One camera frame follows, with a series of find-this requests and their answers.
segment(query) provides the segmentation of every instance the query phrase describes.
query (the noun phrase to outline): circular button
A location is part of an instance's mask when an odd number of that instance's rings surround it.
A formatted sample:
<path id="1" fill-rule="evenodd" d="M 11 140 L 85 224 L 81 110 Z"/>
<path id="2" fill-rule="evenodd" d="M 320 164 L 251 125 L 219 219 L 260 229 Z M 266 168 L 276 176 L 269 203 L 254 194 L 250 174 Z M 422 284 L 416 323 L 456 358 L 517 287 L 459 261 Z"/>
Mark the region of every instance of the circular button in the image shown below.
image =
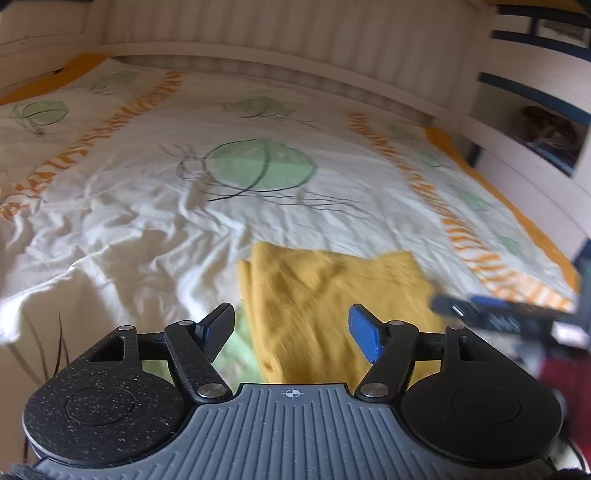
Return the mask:
<path id="1" fill-rule="evenodd" d="M 499 387 L 468 387 L 452 398 L 454 411 L 481 425 L 500 425 L 513 420 L 521 408 L 515 396 Z"/>
<path id="2" fill-rule="evenodd" d="M 84 425 L 114 423 L 134 409 L 133 396 L 118 387 L 90 387 L 81 390 L 66 402 L 66 413 Z"/>

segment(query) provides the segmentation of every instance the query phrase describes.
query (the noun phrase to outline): crosshair symbol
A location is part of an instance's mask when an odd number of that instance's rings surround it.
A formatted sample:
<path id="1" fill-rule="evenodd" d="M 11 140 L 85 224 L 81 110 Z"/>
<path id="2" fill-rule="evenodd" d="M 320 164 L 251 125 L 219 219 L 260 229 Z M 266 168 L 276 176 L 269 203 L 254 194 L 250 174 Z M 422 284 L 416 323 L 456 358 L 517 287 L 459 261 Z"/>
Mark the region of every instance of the crosshair symbol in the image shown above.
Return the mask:
<path id="1" fill-rule="evenodd" d="M 286 397 L 289 397 L 289 398 L 291 398 L 291 399 L 293 400 L 294 398 L 297 398 L 297 397 L 299 397 L 300 395 L 302 395 L 302 394 L 303 394 L 303 392 L 301 392 L 301 391 L 299 391 L 299 390 L 296 390 L 295 388 L 290 388 L 290 389 L 289 389 L 287 392 L 284 392 L 283 394 L 284 394 Z"/>

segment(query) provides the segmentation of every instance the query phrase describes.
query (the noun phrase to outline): blue trim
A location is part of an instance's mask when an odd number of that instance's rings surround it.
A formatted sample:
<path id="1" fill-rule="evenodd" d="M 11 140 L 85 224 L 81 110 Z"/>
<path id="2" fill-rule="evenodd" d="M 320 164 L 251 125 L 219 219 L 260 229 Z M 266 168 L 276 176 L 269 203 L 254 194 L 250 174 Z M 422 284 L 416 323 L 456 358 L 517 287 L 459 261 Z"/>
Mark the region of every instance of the blue trim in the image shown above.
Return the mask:
<path id="1" fill-rule="evenodd" d="M 583 272 L 583 261 L 591 260 L 591 239 L 587 238 L 587 242 L 583 245 L 577 256 L 574 258 L 573 265 L 579 271 Z"/>
<path id="2" fill-rule="evenodd" d="M 591 28 L 591 19 L 586 15 L 555 8 L 528 7 L 526 5 L 500 5 L 497 12 L 499 15 L 536 17 L 543 18 L 544 20 L 569 23 L 578 27 Z"/>
<path id="3" fill-rule="evenodd" d="M 544 105 L 564 115 L 565 117 L 570 118 L 573 122 L 577 122 L 578 124 L 585 125 L 586 127 L 591 124 L 591 115 L 584 110 L 581 110 L 580 108 L 575 107 L 564 100 L 560 100 L 555 96 L 549 95 L 548 93 L 544 93 L 540 90 L 536 90 L 535 88 L 523 85 L 522 83 L 514 82 L 513 80 L 504 79 L 503 77 L 499 77 L 497 75 L 482 72 L 480 73 L 479 81 L 488 85 L 492 85 L 493 87 L 507 90 L 508 92 L 516 93 L 517 95 L 521 95 L 522 97 L 532 100 L 533 102 L 540 103 L 541 105 Z"/>
<path id="4" fill-rule="evenodd" d="M 528 45 L 535 45 L 536 47 L 548 48 L 573 57 L 583 60 L 591 61 L 591 50 L 585 47 L 578 47 L 559 40 L 552 40 L 551 38 L 534 37 L 527 33 L 505 32 L 502 30 L 493 30 L 492 38 L 497 40 L 508 40 L 518 43 L 527 43 Z"/>

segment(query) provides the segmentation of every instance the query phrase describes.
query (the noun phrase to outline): white headboard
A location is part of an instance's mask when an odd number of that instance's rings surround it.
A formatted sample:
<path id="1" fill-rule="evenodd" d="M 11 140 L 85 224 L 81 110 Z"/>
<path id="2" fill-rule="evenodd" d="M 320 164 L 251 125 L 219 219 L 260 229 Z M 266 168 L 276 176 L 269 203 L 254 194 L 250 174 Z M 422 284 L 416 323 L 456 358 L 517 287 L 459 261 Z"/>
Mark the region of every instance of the white headboard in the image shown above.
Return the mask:
<path id="1" fill-rule="evenodd" d="M 466 109 L 493 10 L 481 0 L 107 3 L 100 49 L 111 56 L 267 77 L 447 123 Z"/>
<path id="2" fill-rule="evenodd" d="M 62 68 L 102 37 L 104 2 L 29 0 L 0 12 L 0 90 Z"/>

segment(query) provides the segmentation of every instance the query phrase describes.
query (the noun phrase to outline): red object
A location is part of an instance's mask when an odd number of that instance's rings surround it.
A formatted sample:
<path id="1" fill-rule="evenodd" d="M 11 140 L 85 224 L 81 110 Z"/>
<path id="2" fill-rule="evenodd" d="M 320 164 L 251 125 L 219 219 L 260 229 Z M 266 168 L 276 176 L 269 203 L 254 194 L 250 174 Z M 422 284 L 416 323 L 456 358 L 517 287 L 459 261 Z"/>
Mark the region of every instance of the red object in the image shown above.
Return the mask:
<path id="1" fill-rule="evenodd" d="M 564 396 L 568 408 L 567 434 L 591 463 L 591 356 L 577 360 L 550 358 L 538 380 Z"/>

